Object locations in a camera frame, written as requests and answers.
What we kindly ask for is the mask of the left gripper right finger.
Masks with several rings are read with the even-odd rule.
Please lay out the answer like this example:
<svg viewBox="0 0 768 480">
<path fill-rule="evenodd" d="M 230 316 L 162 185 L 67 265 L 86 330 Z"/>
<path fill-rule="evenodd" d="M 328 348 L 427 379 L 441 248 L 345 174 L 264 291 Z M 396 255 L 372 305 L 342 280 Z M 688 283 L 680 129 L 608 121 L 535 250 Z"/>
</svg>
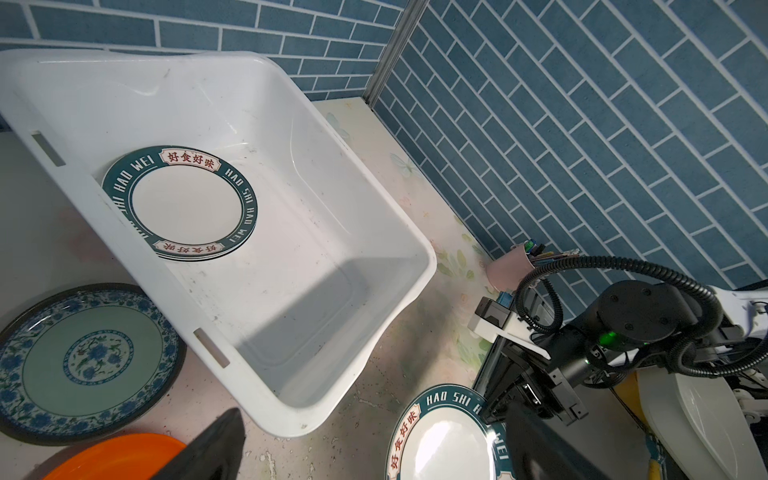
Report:
<svg viewBox="0 0 768 480">
<path fill-rule="evenodd" d="M 510 407 L 505 426 L 506 445 L 515 479 L 608 479 L 525 407 Z"/>
</svg>

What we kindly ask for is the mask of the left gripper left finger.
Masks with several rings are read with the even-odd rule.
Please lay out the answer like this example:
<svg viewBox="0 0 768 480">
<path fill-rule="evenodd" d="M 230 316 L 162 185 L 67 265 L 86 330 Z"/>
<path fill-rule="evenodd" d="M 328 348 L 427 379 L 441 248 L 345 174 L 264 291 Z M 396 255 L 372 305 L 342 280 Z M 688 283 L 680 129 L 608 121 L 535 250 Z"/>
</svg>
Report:
<svg viewBox="0 0 768 480">
<path fill-rule="evenodd" d="M 154 474 L 152 479 L 236 479 L 245 439 L 241 411 L 239 408 L 230 408 Z"/>
</svg>

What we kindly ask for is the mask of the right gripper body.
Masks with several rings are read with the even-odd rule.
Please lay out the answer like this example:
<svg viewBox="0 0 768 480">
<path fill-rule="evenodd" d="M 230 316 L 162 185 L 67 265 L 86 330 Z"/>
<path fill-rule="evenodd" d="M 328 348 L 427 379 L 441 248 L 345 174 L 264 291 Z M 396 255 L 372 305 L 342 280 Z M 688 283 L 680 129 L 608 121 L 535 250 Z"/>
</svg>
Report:
<svg viewBox="0 0 768 480">
<path fill-rule="evenodd" d="M 566 425 L 584 419 L 588 409 L 576 387 L 596 372 L 591 364 L 596 346 L 595 338 L 556 335 L 546 344 L 552 355 L 547 360 L 510 340 L 496 340 L 476 377 L 476 391 L 485 399 L 480 418 L 499 423 L 523 409 Z"/>
</svg>

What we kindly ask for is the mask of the orange plastic plate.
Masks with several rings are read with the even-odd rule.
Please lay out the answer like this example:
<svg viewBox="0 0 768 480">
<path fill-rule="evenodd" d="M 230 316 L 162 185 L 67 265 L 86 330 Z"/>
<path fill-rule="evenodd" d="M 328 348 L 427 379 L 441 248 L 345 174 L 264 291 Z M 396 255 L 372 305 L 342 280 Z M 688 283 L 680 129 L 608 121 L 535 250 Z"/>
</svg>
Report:
<svg viewBox="0 0 768 480">
<path fill-rule="evenodd" d="M 185 448 L 167 435 L 123 435 L 76 454 L 44 479 L 150 479 Z"/>
</svg>

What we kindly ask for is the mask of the green rimmed white plate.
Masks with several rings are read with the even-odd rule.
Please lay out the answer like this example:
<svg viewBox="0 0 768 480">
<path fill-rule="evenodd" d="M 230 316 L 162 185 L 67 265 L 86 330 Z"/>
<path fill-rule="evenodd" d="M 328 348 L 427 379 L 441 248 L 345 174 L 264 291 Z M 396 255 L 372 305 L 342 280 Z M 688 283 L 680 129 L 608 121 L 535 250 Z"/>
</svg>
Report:
<svg viewBox="0 0 768 480">
<path fill-rule="evenodd" d="M 102 189 L 151 249 L 171 261 L 226 256 L 249 240 L 258 218 L 244 173 L 191 147 L 132 151 L 109 167 Z"/>
<path fill-rule="evenodd" d="M 386 456 L 387 479 L 515 478 L 506 427 L 480 418 L 485 399 L 457 384 L 439 384 L 400 415 Z"/>
</svg>

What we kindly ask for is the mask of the green blue floral plate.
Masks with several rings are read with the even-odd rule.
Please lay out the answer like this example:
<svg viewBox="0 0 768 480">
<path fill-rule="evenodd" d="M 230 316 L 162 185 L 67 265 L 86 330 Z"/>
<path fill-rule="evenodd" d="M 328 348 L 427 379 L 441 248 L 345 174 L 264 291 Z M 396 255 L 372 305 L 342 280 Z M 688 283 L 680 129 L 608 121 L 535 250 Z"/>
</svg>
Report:
<svg viewBox="0 0 768 480">
<path fill-rule="evenodd" d="M 57 293 L 1 333 L 1 431 L 43 446 L 112 434 L 162 399 L 186 352 L 137 286 Z"/>
</svg>

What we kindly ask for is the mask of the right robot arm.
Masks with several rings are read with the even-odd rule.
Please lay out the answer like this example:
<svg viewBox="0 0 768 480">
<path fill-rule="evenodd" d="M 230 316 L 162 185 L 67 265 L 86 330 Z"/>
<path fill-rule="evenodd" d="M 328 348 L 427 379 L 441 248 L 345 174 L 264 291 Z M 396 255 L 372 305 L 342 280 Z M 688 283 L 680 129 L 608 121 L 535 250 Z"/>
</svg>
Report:
<svg viewBox="0 0 768 480">
<path fill-rule="evenodd" d="M 572 424 L 588 413 L 578 387 L 610 390 L 687 477 L 766 477 L 752 426 L 767 399 L 740 385 L 767 384 L 765 292 L 628 280 L 566 324 L 539 298 L 484 298 L 470 327 L 492 345 L 477 380 L 485 422 L 526 408 Z"/>
</svg>

